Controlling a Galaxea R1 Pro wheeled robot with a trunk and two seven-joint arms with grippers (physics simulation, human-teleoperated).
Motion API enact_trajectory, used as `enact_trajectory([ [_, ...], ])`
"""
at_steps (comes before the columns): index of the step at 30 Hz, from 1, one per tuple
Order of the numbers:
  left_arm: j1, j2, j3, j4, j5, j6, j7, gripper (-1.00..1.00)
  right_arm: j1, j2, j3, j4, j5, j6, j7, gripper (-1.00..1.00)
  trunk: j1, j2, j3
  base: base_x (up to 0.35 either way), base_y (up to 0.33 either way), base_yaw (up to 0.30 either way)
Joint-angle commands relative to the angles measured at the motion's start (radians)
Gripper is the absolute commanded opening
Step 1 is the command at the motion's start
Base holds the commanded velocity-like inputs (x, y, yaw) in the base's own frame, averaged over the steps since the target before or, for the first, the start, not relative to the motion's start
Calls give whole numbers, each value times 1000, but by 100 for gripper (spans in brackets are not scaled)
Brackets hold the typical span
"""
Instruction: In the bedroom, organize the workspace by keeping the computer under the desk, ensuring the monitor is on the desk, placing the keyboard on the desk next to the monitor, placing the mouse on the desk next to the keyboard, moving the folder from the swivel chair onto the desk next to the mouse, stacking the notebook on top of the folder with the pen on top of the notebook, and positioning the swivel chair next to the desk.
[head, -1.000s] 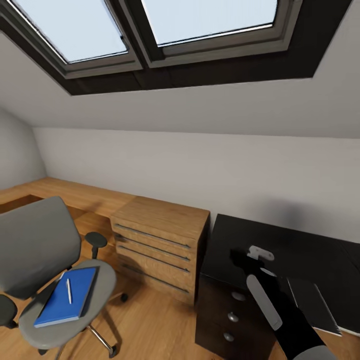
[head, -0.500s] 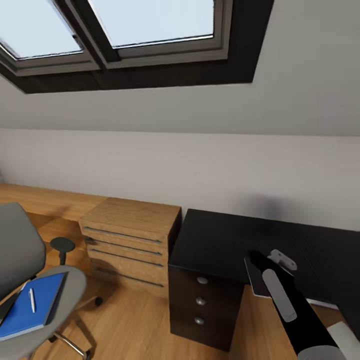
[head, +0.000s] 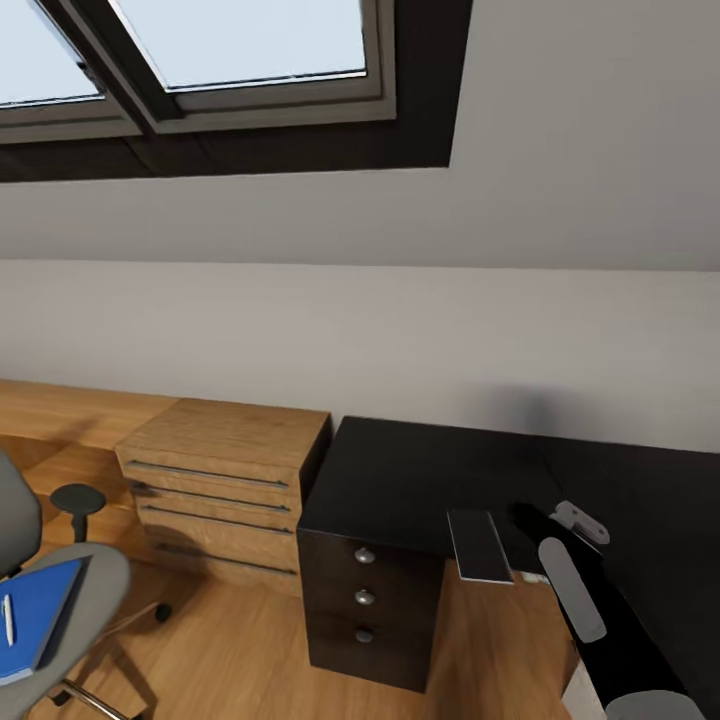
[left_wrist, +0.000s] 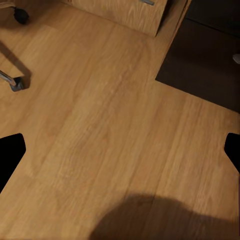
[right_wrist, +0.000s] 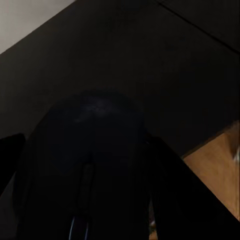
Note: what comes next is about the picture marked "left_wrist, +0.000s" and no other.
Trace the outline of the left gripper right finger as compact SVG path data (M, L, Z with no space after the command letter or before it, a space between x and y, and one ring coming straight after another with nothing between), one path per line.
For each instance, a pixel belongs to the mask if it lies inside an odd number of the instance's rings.
M240 173L240 135L229 133L227 135L224 151Z

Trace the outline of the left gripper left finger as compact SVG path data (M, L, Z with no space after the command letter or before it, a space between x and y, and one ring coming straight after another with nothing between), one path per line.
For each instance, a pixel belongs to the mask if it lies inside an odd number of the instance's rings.
M0 138L0 193L26 153L22 133Z

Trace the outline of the swivel chair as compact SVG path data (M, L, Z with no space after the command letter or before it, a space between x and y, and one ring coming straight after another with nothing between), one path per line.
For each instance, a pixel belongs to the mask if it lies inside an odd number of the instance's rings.
M14 18L21 24L25 24L26 20L29 18L29 13L23 8L17 8L15 2L13 0L10 1L2 1L0 2L0 10L13 8L14 10ZM25 82L22 77L10 77L5 72L0 70L0 78L4 79L10 84L11 89L14 92L25 90Z

